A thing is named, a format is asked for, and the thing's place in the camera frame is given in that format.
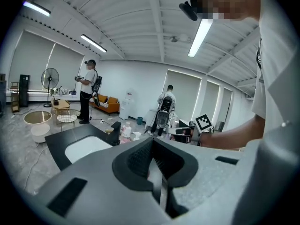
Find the black speaker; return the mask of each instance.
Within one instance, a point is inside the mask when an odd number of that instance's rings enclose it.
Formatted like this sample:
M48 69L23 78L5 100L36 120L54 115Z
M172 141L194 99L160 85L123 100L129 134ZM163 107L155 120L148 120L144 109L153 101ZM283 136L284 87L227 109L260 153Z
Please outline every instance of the black speaker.
M30 75L20 75L19 84L19 105L20 107L28 107L28 88Z

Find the chair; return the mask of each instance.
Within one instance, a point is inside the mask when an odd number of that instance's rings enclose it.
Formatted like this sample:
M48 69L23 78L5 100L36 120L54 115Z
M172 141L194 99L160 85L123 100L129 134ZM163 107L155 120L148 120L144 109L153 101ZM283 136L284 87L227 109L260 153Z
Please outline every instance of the chair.
M62 131L62 124L63 123L73 123L73 126L75 126L75 120L77 119L77 116L80 115L80 111L75 109L69 109L69 108L59 108L54 110L54 114L56 115L56 120L60 121L61 124L61 131Z

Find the gray floor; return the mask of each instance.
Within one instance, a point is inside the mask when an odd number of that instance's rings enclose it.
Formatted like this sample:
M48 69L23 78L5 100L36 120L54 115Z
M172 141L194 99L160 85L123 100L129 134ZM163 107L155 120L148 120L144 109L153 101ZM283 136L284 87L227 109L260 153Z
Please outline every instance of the gray floor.
M35 111L51 110L51 108L43 107L43 104L32 104L28 108L21 108L19 113L24 113L30 109L34 109ZM71 103L71 109L80 110L80 104ZM30 134L31 126L23 121L24 116L25 114L13 116L10 111L10 106L7 105L5 115L0 118L0 156L14 184L31 194L36 194L38 189L47 180L59 173L60 170L54 162L46 143L41 143L37 146L32 140ZM122 120L117 114L108 116L108 114L98 109L93 109L92 117L93 119L104 119L110 124L119 121L124 125L126 121L130 121L132 132L143 133L145 131L144 124L137 125L136 121L131 119ZM102 131L110 128L109 124L101 124L100 120L92 120L90 123ZM81 126L78 120L75 121L75 124L77 127ZM50 128L52 134L60 132L60 125L55 124L55 119L51 121ZM62 127L63 131L72 128L73 124L63 124ZM141 138L148 136L146 133L142 135Z

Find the ceiling light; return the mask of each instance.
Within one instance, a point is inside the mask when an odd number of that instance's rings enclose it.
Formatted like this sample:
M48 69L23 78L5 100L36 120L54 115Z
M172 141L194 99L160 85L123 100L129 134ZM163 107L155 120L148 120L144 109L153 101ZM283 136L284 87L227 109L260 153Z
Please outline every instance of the ceiling light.
M38 4L35 4L35 3L24 2L23 6L31 8L33 10L36 10L37 12L42 13L42 14L46 15L47 17L49 17L50 13L51 13L46 8L43 8L43 7L41 7L41 6L39 6Z
M90 44L92 44L93 46L95 46L97 49L101 50L102 52L107 52L107 50L105 48L103 48L102 46L100 46L98 43L96 43L95 41L93 41L92 39L90 39L88 36L82 34L81 38L83 38L85 41L89 42Z
M210 30L211 25L212 25L212 19L202 19L196 37L194 39L194 42L191 46L191 49L189 50L188 53L189 57L192 58L195 57L196 53L199 50L199 47L201 46L203 40L205 39L206 34Z

